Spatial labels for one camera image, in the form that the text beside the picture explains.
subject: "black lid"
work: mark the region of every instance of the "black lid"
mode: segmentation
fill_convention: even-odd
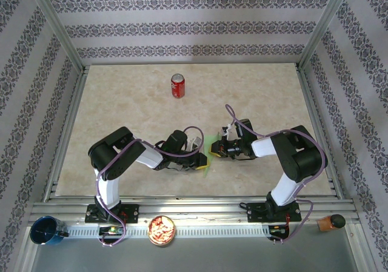
[[[346,224],[345,218],[340,214],[333,214],[330,217],[332,225],[336,228],[343,228]]]

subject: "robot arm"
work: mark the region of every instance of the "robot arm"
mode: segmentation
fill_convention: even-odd
[[[241,121],[252,129],[248,119]],[[235,123],[239,139],[228,141],[226,135],[212,144],[210,153],[219,157],[244,154],[251,159],[277,155],[283,168],[283,174],[276,187],[268,193],[265,203],[266,221],[276,221],[284,214],[292,213],[295,206],[295,193],[304,181],[316,175],[322,165],[322,158],[317,147],[305,137],[295,133],[279,133],[271,137],[257,139],[245,128]],[[292,128],[308,136],[309,132],[302,125]]]
[[[136,138],[126,127],[121,127],[104,139],[95,143],[88,152],[91,164],[95,170],[96,176],[109,164],[113,158],[130,142]],[[189,154],[198,148],[197,144],[192,144],[191,151],[182,150],[187,145],[187,135],[179,130],[175,130],[166,141],[161,141],[160,150],[171,154]],[[107,208],[118,215],[121,210],[121,201],[119,198],[119,177],[134,162],[142,163],[154,170],[168,168],[171,163],[182,166],[183,170],[200,169],[208,166],[207,157],[200,152],[191,156],[176,158],[173,156],[162,155],[154,148],[142,143],[134,142],[124,154],[99,178],[98,187],[101,194],[101,200]],[[97,217],[112,221],[108,212],[101,206],[95,197],[97,207]]]

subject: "blue mug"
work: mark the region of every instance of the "blue mug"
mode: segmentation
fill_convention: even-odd
[[[52,216],[43,216],[31,227],[30,239],[38,245],[54,245],[68,237],[66,224]]]

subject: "marble-pattern surface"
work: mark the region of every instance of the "marble-pattern surface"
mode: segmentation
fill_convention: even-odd
[[[186,95],[171,94],[170,78],[181,73]],[[91,66],[56,195],[94,195],[95,174],[87,156],[98,140],[126,126],[138,138],[156,143],[189,125],[214,135],[231,118],[266,134],[303,124],[312,125],[293,64],[178,64]],[[189,138],[198,135],[189,131]],[[154,171],[133,164],[120,177],[120,194],[128,196],[266,195],[282,169],[276,156],[253,161],[214,158],[206,177],[201,170]],[[300,194],[331,194],[323,173]]]

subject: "red soda can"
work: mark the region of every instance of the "red soda can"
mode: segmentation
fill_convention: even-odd
[[[171,91],[174,98],[184,96],[184,77],[182,74],[177,73],[171,77]]]

